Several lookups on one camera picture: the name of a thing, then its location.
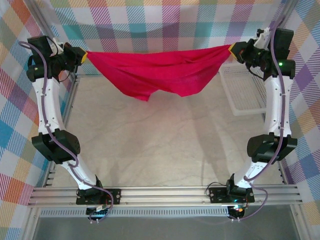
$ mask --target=red cloth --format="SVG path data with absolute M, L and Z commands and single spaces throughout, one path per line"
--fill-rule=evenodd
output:
M 159 53 L 88 51 L 93 65 L 125 95 L 148 101 L 157 90 L 199 93 L 230 56 L 230 45 Z

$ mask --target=pink fabric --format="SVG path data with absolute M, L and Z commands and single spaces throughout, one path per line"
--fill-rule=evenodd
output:
M 230 56 L 229 46 L 148 54 L 88 51 L 87 57 L 122 93 L 148 101 L 157 90 L 181 97 L 199 93 Z

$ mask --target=white floor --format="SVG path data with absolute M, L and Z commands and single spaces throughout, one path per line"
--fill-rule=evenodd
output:
M 225 184 L 262 129 L 260 114 L 232 114 L 219 75 L 199 94 L 158 91 L 149 102 L 123 95 L 104 77 L 82 78 L 68 125 L 105 187 Z M 278 165 L 255 183 L 281 184 Z M 77 184 L 58 166 L 53 186 Z

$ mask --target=white plastic basket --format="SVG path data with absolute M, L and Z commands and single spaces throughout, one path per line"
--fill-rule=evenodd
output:
M 251 68 L 263 76 L 262 71 Z M 240 63 L 226 63 L 220 67 L 221 82 L 233 115 L 263 114 L 266 112 L 266 89 L 264 82 L 248 72 Z

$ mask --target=plaid backdrop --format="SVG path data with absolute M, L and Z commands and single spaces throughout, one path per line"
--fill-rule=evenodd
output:
M 320 0 L 300 0 L 286 28 L 294 30 L 290 125 L 298 146 L 283 165 L 289 181 L 298 185 L 315 239 L 320 239 Z
M 0 240 L 18 238 L 33 188 L 39 187 L 48 165 L 31 143 L 39 122 L 26 75 L 31 52 L 18 45 L 40 34 L 23 0 L 0 1 Z M 61 111 L 70 85 L 69 80 L 61 84 Z
M 60 40 L 96 52 L 151 53 L 247 41 L 283 0 L 37 0 Z M 80 74 L 99 74 L 89 60 Z

